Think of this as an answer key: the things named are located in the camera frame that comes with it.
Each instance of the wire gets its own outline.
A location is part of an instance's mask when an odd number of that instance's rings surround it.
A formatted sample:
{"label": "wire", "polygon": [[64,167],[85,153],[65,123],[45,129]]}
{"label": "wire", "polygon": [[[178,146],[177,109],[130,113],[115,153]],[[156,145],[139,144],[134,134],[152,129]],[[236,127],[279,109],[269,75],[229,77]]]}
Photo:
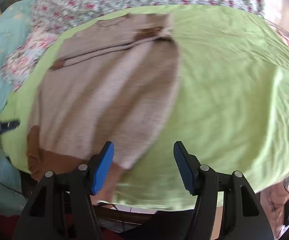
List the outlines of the wire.
{"label": "wire", "polygon": [[9,190],[14,191],[15,193],[18,193],[18,194],[20,194],[20,195],[22,195],[22,196],[25,197],[25,195],[23,195],[23,194],[20,193],[19,191],[15,190],[15,189],[13,189],[13,188],[8,187],[7,185],[5,185],[5,184],[3,184],[3,183],[1,183],[1,182],[0,182],[0,185],[3,186],[3,187],[5,187],[5,188],[7,188],[7,189],[9,189]]}

